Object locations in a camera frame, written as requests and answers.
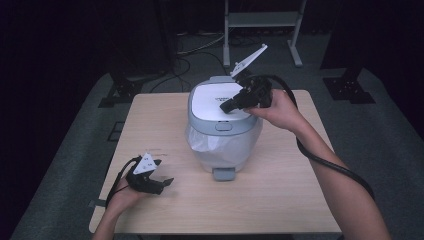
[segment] table top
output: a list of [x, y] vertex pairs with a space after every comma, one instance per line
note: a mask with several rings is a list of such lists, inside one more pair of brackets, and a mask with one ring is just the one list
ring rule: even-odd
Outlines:
[[[293, 92], [301, 113], [331, 147], [309, 93]], [[123, 213], [117, 233], [340, 232], [292, 133], [264, 121], [252, 154], [236, 179], [216, 182], [186, 142], [187, 101], [188, 93], [139, 94], [134, 98], [99, 199], [106, 199], [124, 164], [145, 152], [162, 160], [151, 179], [175, 179], [161, 195], [149, 195]], [[91, 232], [103, 213], [103, 207], [95, 208]]]

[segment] right hand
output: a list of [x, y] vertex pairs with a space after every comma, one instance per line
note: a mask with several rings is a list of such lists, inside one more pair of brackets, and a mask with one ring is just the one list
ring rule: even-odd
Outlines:
[[244, 109], [244, 111], [291, 132], [294, 132], [302, 122], [306, 121], [285, 91], [272, 89], [271, 96], [272, 103], [269, 108], [254, 107]]

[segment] rice cooker lid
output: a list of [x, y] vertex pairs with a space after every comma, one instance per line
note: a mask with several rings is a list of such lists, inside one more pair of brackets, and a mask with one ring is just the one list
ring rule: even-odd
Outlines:
[[247, 132], [255, 125], [257, 117], [239, 109], [226, 114], [219, 107], [242, 88], [231, 77], [227, 80], [231, 82], [206, 81], [193, 89], [189, 99], [189, 123], [197, 131], [228, 136]]

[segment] gray carpet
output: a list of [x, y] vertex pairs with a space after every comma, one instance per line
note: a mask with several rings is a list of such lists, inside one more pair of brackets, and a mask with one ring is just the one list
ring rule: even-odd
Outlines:
[[[304, 66], [294, 67], [286, 40], [290, 36], [254, 38], [259, 43], [232, 47], [231, 67], [266, 43], [268, 49], [249, 67], [256, 74], [275, 74], [292, 89], [305, 89], [322, 118], [336, 153], [373, 187], [393, 239], [424, 238], [424, 143], [388, 96], [382, 82], [363, 69], [359, 82], [375, 104], [352, 105], [332, 100], [322, 78], [340, 76], [343, 69], [320, 70], [329, 35], [299, 36], [298, 50]], [[189, 50], [213, 37], [185, 36], [180, 50]], [[220, 65], [222, 48], [208, 48], [183, 57], [189, 70], [178, 78], [154, 86], [163, 77], [146, 83], [142, 92], [189, 91], [211, 76], [225, 75]], [[175, 73], [188, 69], [177, 60]], [[125, 121], [130, 104], [98, 108], [112, 86], [108, 74], [94, 86], [58, 150], [36, 195], [17, 226], [12, 239], [89, 239], [88, 225], [93, 213], [89, 206], [97, 199], [114, 153], [116, 142], [108, 141], [116, 122]], [[338, 234], [300, 234], [294, 239], [337, 239]], [[159, 239], [159, 236], [143, 236]], [[245, 239], [264, 239], [246, 236]], [[116, 239], [138, 239], [118, 234]]]

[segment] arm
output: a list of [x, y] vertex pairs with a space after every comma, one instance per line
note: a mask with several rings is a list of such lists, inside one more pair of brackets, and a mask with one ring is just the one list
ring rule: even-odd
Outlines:
[[112, 197], [99, 225], [93, 235], [93, 240], [113, 239], [115, 225], [119, 216], [128, 208], [134, 206], [147, 193], [137, 192], [128, 187], [127, 180], [122, 178], [117, 186], [118, 192]]
[[[272, 95], [269, 108], [246, 111], [293, 132], [312, 154], [347, 168], [297, 110], [287, 93], [272, 90]], [[330, 211], [346, 239], [390, 239], [377, 205], [360, 184], [314, 161], [310, 160], [310, 163]]]

